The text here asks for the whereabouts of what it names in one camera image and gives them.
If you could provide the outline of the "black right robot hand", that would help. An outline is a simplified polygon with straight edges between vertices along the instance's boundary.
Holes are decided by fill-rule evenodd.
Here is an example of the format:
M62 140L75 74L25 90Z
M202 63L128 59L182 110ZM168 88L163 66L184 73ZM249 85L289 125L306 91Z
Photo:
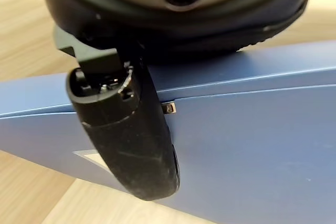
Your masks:
M150 76L151 63L205 59L265 41L308 0L45 0L58 50L78 67L66 79L79 121L132 195L174 194L179 168Z

